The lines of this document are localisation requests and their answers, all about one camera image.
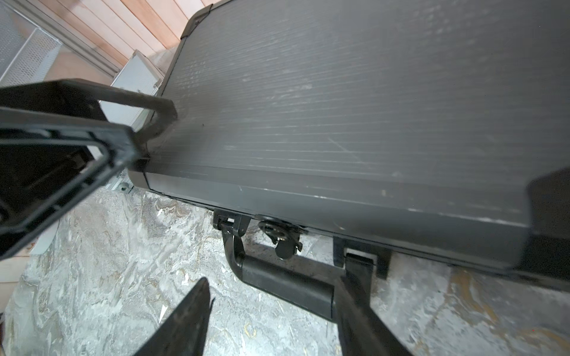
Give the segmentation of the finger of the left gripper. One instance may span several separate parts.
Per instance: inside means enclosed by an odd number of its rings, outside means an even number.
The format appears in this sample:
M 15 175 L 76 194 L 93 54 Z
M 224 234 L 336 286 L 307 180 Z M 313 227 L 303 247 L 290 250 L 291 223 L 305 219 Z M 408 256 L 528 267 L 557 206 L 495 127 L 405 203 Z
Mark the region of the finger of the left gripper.
M 96 115 L 98 119 L 103 115 L 99 101 L 154 111 L 156 119 L 143 126 L 139 131 L 134 131 L 130 126 L 126 126 L 134 132 L 135 142 L 139 145 L 158 138 L 178 119 L 175 105 L 170 99 L 114 88 L 87 80 L 75 80 L 75 90 L 85 98 L 87 103 L 93 102 L 94 106 L 98 107 L 98 111 L 101 112 L 101 114 Z

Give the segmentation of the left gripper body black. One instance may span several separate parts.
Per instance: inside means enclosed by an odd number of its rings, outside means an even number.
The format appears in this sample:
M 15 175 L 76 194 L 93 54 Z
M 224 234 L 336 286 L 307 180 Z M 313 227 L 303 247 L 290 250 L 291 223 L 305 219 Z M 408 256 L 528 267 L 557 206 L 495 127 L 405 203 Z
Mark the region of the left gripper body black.
M 1 89 L 1 259 L 142 157 L 127 125 L 97 114 L 75 80 Z

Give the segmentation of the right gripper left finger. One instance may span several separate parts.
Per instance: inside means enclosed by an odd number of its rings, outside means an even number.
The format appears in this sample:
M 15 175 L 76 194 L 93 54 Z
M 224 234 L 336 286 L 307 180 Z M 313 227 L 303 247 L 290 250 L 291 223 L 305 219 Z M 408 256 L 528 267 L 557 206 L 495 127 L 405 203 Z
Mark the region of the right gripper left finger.
M 213 302 L 202 277 L 136 355 L 202 355 Z

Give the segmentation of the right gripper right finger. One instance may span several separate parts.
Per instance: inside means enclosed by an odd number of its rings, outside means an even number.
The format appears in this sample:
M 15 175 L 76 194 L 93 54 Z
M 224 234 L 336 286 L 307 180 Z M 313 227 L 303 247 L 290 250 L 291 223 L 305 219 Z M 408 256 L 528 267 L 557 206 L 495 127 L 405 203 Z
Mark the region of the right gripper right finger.
M 371 308 L 373 261 L 348 254 L 345 273 L 336 279 L 333 317 L 343 355 L 410 355 Z

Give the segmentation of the black poker set case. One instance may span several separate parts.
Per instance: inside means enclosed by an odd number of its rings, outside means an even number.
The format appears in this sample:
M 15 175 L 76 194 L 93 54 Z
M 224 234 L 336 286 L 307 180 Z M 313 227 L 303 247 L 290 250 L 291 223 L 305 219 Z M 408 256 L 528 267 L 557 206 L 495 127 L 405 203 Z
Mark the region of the black poker set case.
M 569 289 L 567 1 L 220 1 L 158 96 L 178 118 L 129 171 L 214 212 L 241 281 L 328 320 L 286 259 L 305 232 L 370 294 L 393 252 Z

